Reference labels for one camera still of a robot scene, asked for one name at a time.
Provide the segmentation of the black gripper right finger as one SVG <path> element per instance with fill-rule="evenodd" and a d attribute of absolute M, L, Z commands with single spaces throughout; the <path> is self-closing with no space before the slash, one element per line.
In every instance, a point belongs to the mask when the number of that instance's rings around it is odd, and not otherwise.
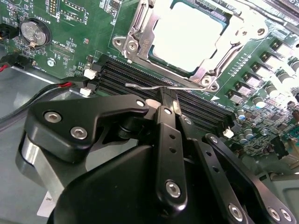
<path fill-rule="evenodd" d="M 203 167 L 220 210 L 220 224 L 296 224 L 296 217 L 214 134 L 200 137 L 183 115 L 175 91 L 172 108 L 188 150 Z"/>

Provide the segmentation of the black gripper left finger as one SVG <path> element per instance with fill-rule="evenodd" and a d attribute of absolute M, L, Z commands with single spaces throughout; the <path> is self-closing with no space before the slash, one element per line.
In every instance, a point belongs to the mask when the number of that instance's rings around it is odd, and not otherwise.
<path fill-rule="evenodd" d="M 155 194 L 162 210 L 184 210 L 187 184 L 182 135 L 172 91 L 159 100 L 117 95 L 37 103 L 29 108 L 20 142 L 21 173 L 57 203 L 76 178 L 134 148 L 156 158 Z"/>

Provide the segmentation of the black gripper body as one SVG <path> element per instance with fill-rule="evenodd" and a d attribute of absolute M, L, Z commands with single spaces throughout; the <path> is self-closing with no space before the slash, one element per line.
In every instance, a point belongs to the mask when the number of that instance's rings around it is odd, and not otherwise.
<path fill-rule="evenodd" d="M 188 201 L 167 216 L 155 194 L 156 158 L 134 147 L 73 180 L 52 211 L 50 224 L 224 224 L 202 169 L 184 162 Z"/>

